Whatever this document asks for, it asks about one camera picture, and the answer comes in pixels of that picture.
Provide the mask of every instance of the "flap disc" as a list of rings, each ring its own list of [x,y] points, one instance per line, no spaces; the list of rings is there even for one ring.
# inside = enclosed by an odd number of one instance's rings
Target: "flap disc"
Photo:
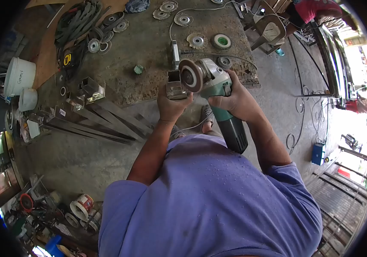
[[[199,92],[202,88],[203,77],[198,66],[188,59],[183,59],[179,63],[181,71],[181,83],[191,92]]]

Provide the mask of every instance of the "blue box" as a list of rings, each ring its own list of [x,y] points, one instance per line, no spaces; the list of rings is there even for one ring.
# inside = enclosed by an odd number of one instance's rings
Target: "blue box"
[[[325,160],[325,145],[322,143],[316,143],[312,149],[312,163],[322,165]]]

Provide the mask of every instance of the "plastic chair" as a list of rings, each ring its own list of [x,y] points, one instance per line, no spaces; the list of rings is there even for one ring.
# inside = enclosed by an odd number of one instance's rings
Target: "plastic chair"
[[[266,1],[257,0],[254,7],[257,5],[259,5],[257,10],[261,10],[262,8],[265,9],[265,16],[254,15],[253,21],[248,23],[243,30],[247,31],[248,29],[254,29],[260,35],[260,37],[250,45],[252,51],[264,43],[272,45],[272,48],[269,51],[266,51],[261,47],[261,49],[269,55],[284,44],[286,29],[280,18]]]

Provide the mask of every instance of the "angle grinder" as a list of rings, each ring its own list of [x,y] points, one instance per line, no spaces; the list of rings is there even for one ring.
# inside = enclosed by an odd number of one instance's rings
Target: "angle grinder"
[[[201,97],[230,96],[232,80],[227,72],[217,66],[211,59],[200,59],[196,62],[183,59],[179,63],[181,83],[191,92],[199,92]],[[226,145],[234,152],[242,154],[248,146],[242,120],[227,110],[211,106],[217,124],[225,139]]]

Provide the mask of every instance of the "label sticker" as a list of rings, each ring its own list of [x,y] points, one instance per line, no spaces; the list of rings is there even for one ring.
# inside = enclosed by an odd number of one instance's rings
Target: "label sticker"
[[[84,204],[87,200],[88,198],[84,196],[84,197],[81,197],[79,201]]]
[[[64,111],[63,109],[59,109],[59,113],[62,115],[62,116],[66,116],[66,111]]]

